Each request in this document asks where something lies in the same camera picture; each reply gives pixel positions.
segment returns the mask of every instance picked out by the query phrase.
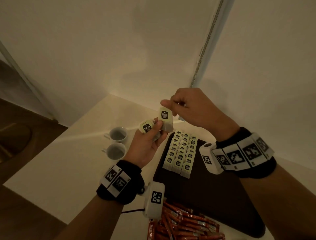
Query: white table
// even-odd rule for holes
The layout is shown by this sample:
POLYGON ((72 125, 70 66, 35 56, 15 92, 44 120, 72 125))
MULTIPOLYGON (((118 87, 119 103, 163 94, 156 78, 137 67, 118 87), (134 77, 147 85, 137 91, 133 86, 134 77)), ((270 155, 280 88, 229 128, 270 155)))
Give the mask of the white table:
MULTIPOLYGON (((99 180, 113 161, 101 152, 110 141, 103 134, 116 126, 128 129, 129 147, 139 123, 155 118, 158 112, 122 98, 108 95, 95 105, 4 185, 60 219, 66 224, 95 196, 99 180)), ((174 128, 194 133, 198 138, 214 142, 202 128, 174 119, 174 128)), ((153 160, 143 168, 145 184, 152 181, 166 141, 153 160)), ((136 196, 124 210, 143 207, 144 198, 136 196)), ((148 219, 141 212, 122 214, 111 239, 146 239, 148 219)), ((224 224, 226 239, 254 239, 224 224)), ((266 231, 262 239, 273 239, 266 231)))

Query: wooden floor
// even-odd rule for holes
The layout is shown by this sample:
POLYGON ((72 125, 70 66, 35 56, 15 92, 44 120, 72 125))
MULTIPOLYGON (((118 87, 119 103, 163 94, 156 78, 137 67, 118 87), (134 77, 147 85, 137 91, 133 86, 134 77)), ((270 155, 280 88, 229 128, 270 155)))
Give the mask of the wooden floor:
POLYGON ((28 126, 32 138, 21 153, 0 163, 0 239, 53 239, 66 224, 7 189, 3 183, 67 127, 0 99, 0 129, 11 123, 28 126))

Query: printed logo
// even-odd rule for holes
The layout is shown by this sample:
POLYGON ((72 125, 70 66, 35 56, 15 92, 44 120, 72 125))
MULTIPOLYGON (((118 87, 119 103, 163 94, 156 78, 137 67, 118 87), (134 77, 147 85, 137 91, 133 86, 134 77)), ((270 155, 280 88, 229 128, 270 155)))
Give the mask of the printed logo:
POLYGON ((162 118, 162 119, 168 119, 168 112, 162 111, 162 112, 161 112, 161 118, 162 118))
POLYGON ((203 157, 203 160, 204 160, 204 162, 205 162, 206 164, 212 164, 212 162, 211 162, 209 156, 203 156, 203 155, 202 155, 202 157, 203 157))
POLYGON ((231 160, 232 164, 237 164, 246 161, 239 150, 227 153, 226 155, 231 160))
POLYGON ((264 152, 266 152, 269 149, 269 146, 265 143, 265 141, 262 140, 262 138, 258 138, 256 142, 264 152))
POLYGON ((116 175, 117 175, 117 172, 111 169, 109 173, 105 176, 105 179, 111 182, 116 175))
POLYGON ((151 129, 151 126, 149 125, 149 123, 147 123, 143 126, 143 129, 145 130, 145 132, 149 132, 149 130, 151 129))
POLYGON ((229 161, 224 155, 215 155, 215 156, 222 165, 230 165, 229 161))
POLYGON ((254 143, 250 144, 247 147, 244 147, 242 150, 247 155, 249 160, 252 160, 262 155, 256 144, 254 143))
POLYGON ((115 187, 120 192, 122 191, 122 189, 125 187, 126 184, 127 182, 119 176, 113 183, 113 187, 115 187))
POLYGON ((162 197, 162 193, 153 191, 153 194, 151 195, 151 202, 160 204, 161 197, 162 197))

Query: black wrist strap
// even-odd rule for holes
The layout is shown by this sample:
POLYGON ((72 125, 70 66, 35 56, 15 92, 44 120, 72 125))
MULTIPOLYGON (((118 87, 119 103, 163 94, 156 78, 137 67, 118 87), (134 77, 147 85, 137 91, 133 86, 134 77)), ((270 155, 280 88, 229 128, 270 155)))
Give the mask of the black wrist strap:
MULTIPOLYGON (((230 146, 232 144, 235 144, 247 137, 251 136, 251 132, 248 131, 246 128, 241 127, 240 130, 233 135, 231 138, 224 140, 222 142, 216 141, 216 148, 225 148, 227 146, 230 146)), ((277 162, 274 157, 271 157, 270 160, 258 165, 258 166, 251 166, 249 169, 244 169, 240 171, 229 171, 225 170, 227 172, 233 172, 240 178, 264 178, 269 176, 274 169, 277 166, 277 162)))
POLYGON ((112 195, 112 193, 108 191, 108 188, 106 188, 102 184, 98 187, 97 194, 100 198, 104 200, 117 201, 124 205, 129 204, 134 200, 138 193, 143 192, 145 182, 141 175, 142 170, 140 167, 125 160, 120 160, 116 164, 116 166, 120 167, 122 171, 114 177, 112 183, 108 188, 110 188, 111 186, 117 186, 117 183, 120 181, 119 176, 120 174, 122 174, 122 172, 126 173, 130 177, 130 180, 126 183, 126 185, 120 191, 117 197, 112 195))

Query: white cup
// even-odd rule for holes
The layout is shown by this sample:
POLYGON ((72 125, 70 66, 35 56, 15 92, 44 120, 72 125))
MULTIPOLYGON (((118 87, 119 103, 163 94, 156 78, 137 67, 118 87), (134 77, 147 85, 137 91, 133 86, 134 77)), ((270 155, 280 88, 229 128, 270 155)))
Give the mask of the white cup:
POLYGON ((122 143, 115 142, 107 148, 102 149, 102 152, 104 152, 111 160, 121 160, 123 157, 125 157, 126 147, 122 143))
POLYGON ((116 127, 111 129, 109 133, 104 134, 104 136, 114 142, 126 142, 127 140, 127 130, 123 127, 116 127))

